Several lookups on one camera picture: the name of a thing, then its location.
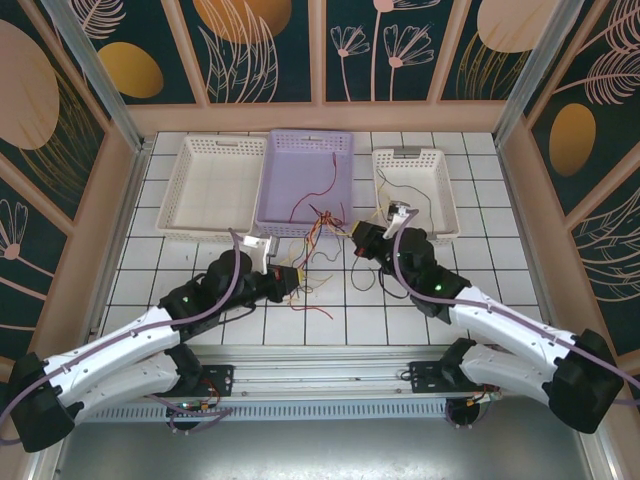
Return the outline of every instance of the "flower pattern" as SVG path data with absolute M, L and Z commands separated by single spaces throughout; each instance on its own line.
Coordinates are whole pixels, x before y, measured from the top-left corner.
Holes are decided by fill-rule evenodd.
M 6 199 L 0 200 L 0 258 L 16 260 L 27 228 L 29 210 L 16 202 L 14 212 Z
M 367 53 L 371 47 L 366 42 L 366 36 L 360 27 L 347 27 L 342 31 L 341 27 L 333 27 L 331 29 L 331 40 L 336 47 L 338 55 L 341 57 L 349 57 L 352 55 L 360 55 Z
M 407 27 L 398 38 L 398 26 L 384 29 L 384 46 L 391 68 L 420 65 L 433 60 L 433 50 L 428 47 L 431 38 L 429 27 Z

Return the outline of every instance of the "purple cable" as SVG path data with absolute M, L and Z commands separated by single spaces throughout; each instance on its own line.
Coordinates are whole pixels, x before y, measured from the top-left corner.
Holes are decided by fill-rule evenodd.
M 409 213 L 409 216 L 406 218 L 406 220 L 404 222 L 402 222 L 402 225 L 400 226 L 400 229 L 396 233 L 396 238 L 395 238 L 395 240 L 393 242 L 393 268 L 395 270 L 398 282 L 400 283 L 400 285 L 402 285 L 404 287 L 404 289 L 407 292 L 409 292 L 409 294 L 411 296 L 416 297 L 417 299 L 423 300 L 425 302 L 440 303 L 442 305 L 467 305 L 469 307 L 482 308 L 483 310 L 488 310 L 488 311 L 493 311 L 493 312 L 499 313 L 499 314 L 507 317 L 508 319 L 513 320 L 518 325 L 521 325 L 523 327 L 528 328 L 529 330 L 534 331 L 535 333 L 540 335 L 542 338 L 546 338 L 550 342 L 556 343 L 556 344 L 560 345 L 561 347 L 564 347 L 564 348 L 566 348 L 568 350 L 571 350 L 572 352 L 575 352 L 578 355 L 581 355 L 582 357 L 586 358 L 587 360 L 590 360 L 591 362 L 595 363 L 596 365 L 598 365 L 598 366 L 600 366 L 600 367 L 602 367 L 602 368 L 604 368 L 606 370 L 609 370 L 611 373 L 614 373 L 615 375 L 617 375 L 617 376 L 623 378 L 624 380 L 626 380 L 627 382 L 629 382 L 629 384 L 631 384 L 634 387 L 640 389 L 640 382 L 638 380 L 636 380 L 635 378 L 633 378 L 628 373 L 626 373 L 626 372 L 620 370 L 619 368 L 614 367 L 613 365 L 611 365 L 611 364 L 599 359 L 595 355 L 590 354 L 589 352 L 587 352 L 586 350 L 583 350 L 580 347 L 576 347 L 575 345 L 572 345 L 569 342 L 565 342 L 561 338 L 556 338 L 552 333 L 544 330 L 543 328 L 540 328 L 540 327 L 537 327 L 535 325 L 530 324 L 529 322 L 527 322 L 523 318 L 519 317 L 518 315 L 514 315 L 513 313 L 509 312 L 508 310 L 505 310 L 504 308 L 501 308 L 500 306 L 497 306 L 497 305 L 491 305 L 490 306 L 487 303 L 475 302 L 473 300 L 462 300 L 462 299 L 460 299 L 460 300 L 450 300 L 448 298 L 429 297 L 427 295 L 422 295 L 421 293 L 418 293 L 414 289 L 412 289 L 409 286 L 409 284 L 405 281 L 404 277 L 402 276 L 402 273 L 401 273 L 401 270 L 400 270 L 400 261 L 398 260 L 398 256 L 400 255 L 400 239 L 402 238 L 402 233 L 404 232 L 405 228 L 407 228 L 407 226 L 409 225 L 409 222 L 411 222 L 411 220 L 413 220 L 413 218 L 418 214 L 418 210 L 409 210 L 408 213 Z M 615 403 L 617 405 L 636 406 L 636 405 L 640 405 L 640 400 L 614 400 L 613 403 Z
M 217 425 L 218 423 L 220 423 L 220 420 L 222 420 L 227 415 L 231 415 L 231 413 L 233 412 L 232 408 L 228 408 L 226 410 L 221 410 L 219 412 L 210 412 L 210 413 L 192 412 L 191 410 L 185 410 L 184 408 L 180 408 L 180 407 L 174 405 L 173 403 L 168 402 L 164 398 L 158 397 L 156 395 L 147 395 L 147 398 L 155 400 L 156 402 L 161 403 L 165 407 L 170 408 L 171 410 L 173 410 L 173 415 L 171 415 L 171 418 L 169 419 L 169 427 L 171 427 L 172 430 L 177 430 L 177 428 L 176 428 L 176 426 L 174 424 L 174 420 L 176 418 L 176 415 L 178 415 L 179 413 L 182 413 L 184 415 L 189 415 L 189 416 L 192 416 L 192 417 L 201 417 L 201 418 L 218 417 L 215 420 L 211 420 L 210 422 L 202 422 L 202 423 L 200 423 L 200 425 L 197 425 L 197 426 L 193 427 L 192 429 L 185 431 L 184 435 L 188 435 L 188 434 L 191 434 L 191 433 L 198 433 L 198 432 L 201 432 L 203 430 L 206 430 L 207 428 L 211 428 L 214 425 Z
M 24 400 L 31 392 L 36 390 L 38 387 L 44 385 L 45 383 L 47 383 L 52 378 L 57 377 L 58 375 L 63 373 L 65 370 L 68 371 L 72 367 L 75 367 L 80 362 L 89 358 L 90 356 L 95 355 L 96 353 L 104 350 L 107 347 L 111 347 L 112 345 L 115 345 L 116 343 L 120 342 L 125 338 L 129 338 L 132 333 L 137 335 L 139 333 L 142 333 L 154 328 L 186 325 L 187 323 L 192 323 L 192 322 L 197 322 L 198 320 L 202 320 L 203 318 L 206 318 L 212 313 L 215 313 L 216 311 L 218 311 L 220 307 L 222 307 L 227 302 L 227 300 L 229 300 L 229 297 L 231 297 L 231 295 L 233 294 L 233 291 L 236 288 L 236 284 L 238 283 L 238 278 L 240 276 L 240 242 L 239 242 L 240 237 L 238 237 L 238 235 L 232 229 L 229 229 L 229 232 L 231 233 L 231 238 L 233 239 L 233 249 L 235 251 L 235 264 L 234 264 L 233 276 L 231 277 L 231 284 L 229 285 L 229 288 L 213 307 L 211 307 L 209 310 L 199 313 L 198 315 L 194 315 L 193 317 L 182 318 L 180 320 L 166 320 L 164 322 L 158 322 L 150 325 L 143 325 L 142 327 L 138 327 L 138 328 L 133 328 L 106 341 L 105 343 L 97 347 L 87 350 L 81 355 L 78 355 L 76 358 L 69 361 L 68 363 L 61 365 L 59 368 L 56 368 L 55 370 L 53 370 L 51 373 L 36 380 L 27 388 L 25 388 L 22 392 L 20 392 L 18 395 L 16 395 L 16 397 L 11 402 L 9 402 L 9 405 L 7 405 L 7 408 L 5 408 L 4 411 L 0 414 L 0 429 L 2 428 L 2 425 L 4 425 L 4 422 L 6 422 L 7 419 L 9 418 L 9 414 L 13 411 L 13 409 L 16 408 L 16 406 L 22 400 Z M 19 438 L 15 438 L 12 440 L 5 440 L 3 438 L 0 438 L 0 446 L 17 445 L 18 443 L 20 443 Z

